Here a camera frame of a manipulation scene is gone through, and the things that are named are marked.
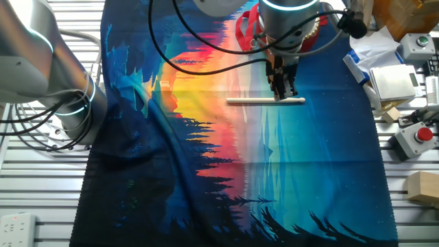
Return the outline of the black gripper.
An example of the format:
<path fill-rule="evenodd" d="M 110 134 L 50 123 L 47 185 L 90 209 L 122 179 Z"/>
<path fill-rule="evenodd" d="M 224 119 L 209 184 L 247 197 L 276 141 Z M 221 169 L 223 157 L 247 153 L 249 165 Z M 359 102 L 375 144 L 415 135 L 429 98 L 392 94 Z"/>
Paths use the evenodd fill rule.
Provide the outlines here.
<path fill-rule="evenodd" d="M 270 82 L 271 91 L 274 94 L 274 100 L 280 101 L 284 98 L 297 96 L 298 91 L 295 86 L 295 79 L 298 70 L 298 57 L 270 57 L 266 63 L 265 74 Z M 285 92 L 283 94 L 282 86 L 284 84 Z"/>

